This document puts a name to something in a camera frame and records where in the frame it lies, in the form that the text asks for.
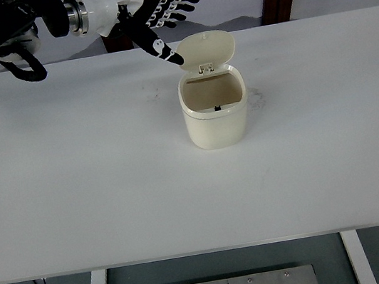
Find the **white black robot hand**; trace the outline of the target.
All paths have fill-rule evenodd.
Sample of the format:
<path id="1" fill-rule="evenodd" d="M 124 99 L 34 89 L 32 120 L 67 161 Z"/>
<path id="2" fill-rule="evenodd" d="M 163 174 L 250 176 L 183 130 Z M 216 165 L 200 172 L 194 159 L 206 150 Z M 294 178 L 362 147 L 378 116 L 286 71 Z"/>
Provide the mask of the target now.
<path id="1" fill-rule="evenodd" d="M 165 61 L 183 65 L 184 58 L 175 53 L 158 35 L 156 28 L 174 28 L 195 10 L 199 0 L 83 0 L 88 12 L 88 29 L 110 37 L 126 35 L 146 53 Z"/>

